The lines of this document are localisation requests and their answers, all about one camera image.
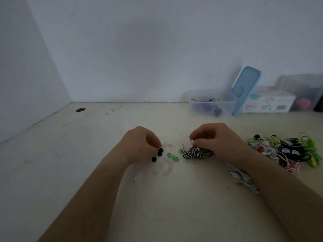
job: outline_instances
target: blue lid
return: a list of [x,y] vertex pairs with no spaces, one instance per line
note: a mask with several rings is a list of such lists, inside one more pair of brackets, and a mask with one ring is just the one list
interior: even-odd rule
[[232,92],[237,96],[237,102],[232,115],[237,115],[242,109],[253,88],[257,85],[261,76],[261,71],[253,67],[245,67],[237,79]]

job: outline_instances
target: clear plastic container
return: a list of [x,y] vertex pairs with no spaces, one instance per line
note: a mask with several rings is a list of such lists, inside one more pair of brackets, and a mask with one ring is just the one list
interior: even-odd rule
[[296,96],[290,111],[313,110],[323,94],[323,75],[283,76],[280,88]]
[[187,93],[191,112],[197,114],[231,115],[237,102],[237,97],[227,90],[190,90]]

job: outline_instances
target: table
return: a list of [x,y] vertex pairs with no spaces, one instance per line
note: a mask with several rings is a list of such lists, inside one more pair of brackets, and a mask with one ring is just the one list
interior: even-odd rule
[[[323,154],[322,113],[216,118],[191,116],[189,105],[179,103],[73,103],[0,145],[0,240],[37,240],[126,131],[141,125],[172,143],[165,153],[180,161],[168,176],[154,172],[159,160],[128,168],[107,241],[288,241],[262,196],[237,185],[223,161],[178,153],[209,122],[225,122],[243,139],[303,131]],[[138,172],[143,179],[135,182]],[[297,176],[323,195],[322,167],[302,163]]]

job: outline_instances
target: forearm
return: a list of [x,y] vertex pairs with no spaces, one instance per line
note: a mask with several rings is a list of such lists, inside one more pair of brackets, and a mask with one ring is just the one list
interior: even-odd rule
[[261,154],[245,170],[295,241],[322,241],[323,198]]
[[120,155],[109,153],[38,241],[105,241],[127,166]]

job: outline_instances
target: pink round object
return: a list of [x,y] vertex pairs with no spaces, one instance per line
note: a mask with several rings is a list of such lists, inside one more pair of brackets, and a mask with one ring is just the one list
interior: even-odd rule
[[299,98],[296,100],[295,104],[300,109],[308,109],[311,106],[311,101],[308,98]]

